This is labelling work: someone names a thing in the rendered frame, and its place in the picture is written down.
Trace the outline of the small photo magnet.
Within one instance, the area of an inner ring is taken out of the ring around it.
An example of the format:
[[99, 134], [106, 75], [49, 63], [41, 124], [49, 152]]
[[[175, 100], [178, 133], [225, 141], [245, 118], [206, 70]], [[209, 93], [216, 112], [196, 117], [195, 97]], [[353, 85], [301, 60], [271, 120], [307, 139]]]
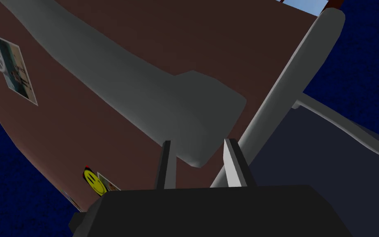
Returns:
[[112, 182], [110, 182], [108, 179], [106, 179], [99, 172], [97, 173], [97, 176], [98, 176], [99, 180], [103, 183], [103, 185], [106, 187], [107, 191], [120, 191], [120, 189], [116, 185], [114, 185]]

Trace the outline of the dark grey refrigerator door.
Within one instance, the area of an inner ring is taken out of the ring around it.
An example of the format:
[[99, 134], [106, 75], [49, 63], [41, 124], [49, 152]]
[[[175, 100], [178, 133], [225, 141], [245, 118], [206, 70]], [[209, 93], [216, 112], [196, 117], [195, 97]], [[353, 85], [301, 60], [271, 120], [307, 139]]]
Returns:
[[258, 185], [311, 185], [353, 237], [379, 237], [379, 155], [308, 109], [286, 115], [250, 169]]

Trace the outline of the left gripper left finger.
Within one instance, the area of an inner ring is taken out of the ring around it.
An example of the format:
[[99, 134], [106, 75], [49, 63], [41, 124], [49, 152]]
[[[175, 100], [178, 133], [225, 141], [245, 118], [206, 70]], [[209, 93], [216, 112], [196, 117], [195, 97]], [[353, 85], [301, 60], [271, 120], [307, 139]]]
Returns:
[[176, 149], [172, 140], [162, 145], [161, 156], [155, 180], [155, 189], [176, 188]]

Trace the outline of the yellow smiley magnet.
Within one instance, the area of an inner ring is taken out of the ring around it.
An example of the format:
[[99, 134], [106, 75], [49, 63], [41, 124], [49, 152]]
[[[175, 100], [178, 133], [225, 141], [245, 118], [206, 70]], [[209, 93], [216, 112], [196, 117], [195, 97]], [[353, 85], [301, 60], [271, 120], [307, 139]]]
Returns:
[[99, 177], [88, 166], [85, 166], [82, 177], [99, 196], [108, 191]]

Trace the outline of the photo magnet with peace sign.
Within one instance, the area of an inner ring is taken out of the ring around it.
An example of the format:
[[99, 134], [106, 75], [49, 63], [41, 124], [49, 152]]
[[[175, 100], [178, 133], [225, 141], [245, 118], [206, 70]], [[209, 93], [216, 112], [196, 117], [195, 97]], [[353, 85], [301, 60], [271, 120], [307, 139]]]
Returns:
[[11, 90], [38, 105], [20, 47], [3, 38], [0, 38], [0, 72]]

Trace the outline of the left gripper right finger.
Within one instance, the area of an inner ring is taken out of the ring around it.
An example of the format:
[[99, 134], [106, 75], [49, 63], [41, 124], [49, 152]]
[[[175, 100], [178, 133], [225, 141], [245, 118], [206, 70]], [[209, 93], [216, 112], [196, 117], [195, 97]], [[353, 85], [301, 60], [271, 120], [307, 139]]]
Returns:
[[255, 187], [255, 179], [236, 139], [224, 140], [224, 169], [229, 187]]

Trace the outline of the brown refrigerator door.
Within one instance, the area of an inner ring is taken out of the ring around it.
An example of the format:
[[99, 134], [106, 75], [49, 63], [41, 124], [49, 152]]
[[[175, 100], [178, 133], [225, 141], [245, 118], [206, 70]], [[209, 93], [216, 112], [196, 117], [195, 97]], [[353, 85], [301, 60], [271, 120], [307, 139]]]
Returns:
[[[204, 72], [246, 98], [239, 139], [316, 16], [277, 0], [54, 0], [154, 66]], [[0, 3], [0, 36], [18, 45], [37, 105], [0, 74], [0, 124], [19, 151], [82, 209], [88, 165], [123, 189], [154, 185], [160, 145], [56, 62]]]

